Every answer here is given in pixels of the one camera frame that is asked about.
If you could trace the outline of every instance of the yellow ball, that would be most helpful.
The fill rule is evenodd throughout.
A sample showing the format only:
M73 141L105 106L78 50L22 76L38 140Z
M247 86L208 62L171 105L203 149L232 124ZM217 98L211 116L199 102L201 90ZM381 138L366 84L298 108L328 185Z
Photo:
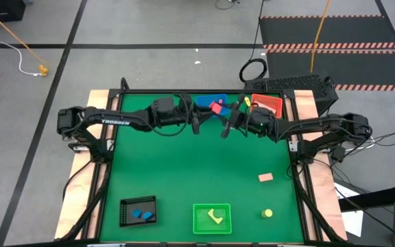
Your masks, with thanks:
M263 217L271 217L272 216L272 210L271 209L265 209L261 212L261 215Z

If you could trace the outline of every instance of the yellow connector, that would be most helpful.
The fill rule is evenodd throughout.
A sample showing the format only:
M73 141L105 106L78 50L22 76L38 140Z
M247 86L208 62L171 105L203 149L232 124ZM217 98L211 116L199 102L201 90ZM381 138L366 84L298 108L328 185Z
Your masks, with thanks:
M214 222L216 222L216 224L220 224L220 222L222 222L222 220L223 220L222 217L215 217L214 216L214 209L210 209L210 211L208 212L208 216L210 216L210 218L213 219Z
M250 107L250 106L251 106L250 98L245 97L245 103L246 103L246 105L247 105L248 107Z
M45 68L45 66L39 65L39 71L40 71L40 75L45 77L48 75L49 70Z

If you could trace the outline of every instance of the orange cable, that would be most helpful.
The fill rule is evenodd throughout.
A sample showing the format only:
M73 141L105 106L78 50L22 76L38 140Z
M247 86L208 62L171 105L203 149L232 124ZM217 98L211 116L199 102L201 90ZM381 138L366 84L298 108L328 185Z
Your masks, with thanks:
M42 58L40 58L38 55L36 55L35 53L34 53L34 51L32 51L29 47L28 47L28 45L26 45L20 38L18 38L12 31L10 31L10 29L8 29L8 27L6 27L1 21L0 21L0 24L1 24L1 26L3 26L4 27L4 29L7 31L7 32L9 32L12 36L13 36L13 38L15 38L18 42L20 42L25 48L27 48L27 50L29 51L29 52L31 52L37 59L39 59L39 61L41 61L42 63L44 63L44 64L47 64Z
M314 60L315 60L316 45L317 45L317 43L318 43L318 38L320 37L320 33L321 33L321 29L322 29L322 24L323 24L323 22L324 22L324 19L326 18L327 11L328 11L328 7L330 6L330 2L331 2L331 0L327 0L326 9L324 10L324 13L322 14L320 27L318 28L318 32L316 33L316 37L315 37L315 42L313 43L312 59L311 59L311 61L310 61L310 73L313 72L313 62L314 62Z

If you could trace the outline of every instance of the pink object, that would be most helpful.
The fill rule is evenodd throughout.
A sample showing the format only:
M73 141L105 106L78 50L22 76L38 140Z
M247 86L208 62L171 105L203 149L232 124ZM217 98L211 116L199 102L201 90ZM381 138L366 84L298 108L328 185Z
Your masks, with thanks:
M259 181L260 181L260 182L271 181L271 180L273 180L273 179L274 179L274 177L272 176L272 173L260 174L260 175L259 175Z
M214 104L214 105L211 107L211 110L212 110L213 112L215 112L216 114L220 114L220 111L222 110L222 107L221 107L219 104Z

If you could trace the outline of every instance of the green tray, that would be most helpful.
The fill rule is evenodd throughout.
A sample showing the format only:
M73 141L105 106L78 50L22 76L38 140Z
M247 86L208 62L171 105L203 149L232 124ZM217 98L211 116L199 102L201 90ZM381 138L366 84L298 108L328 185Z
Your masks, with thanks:
M213 209L215 217L222 217L217 224L208 212ZM229 204L194 204L193 205L194 234L231 234L231 206Z

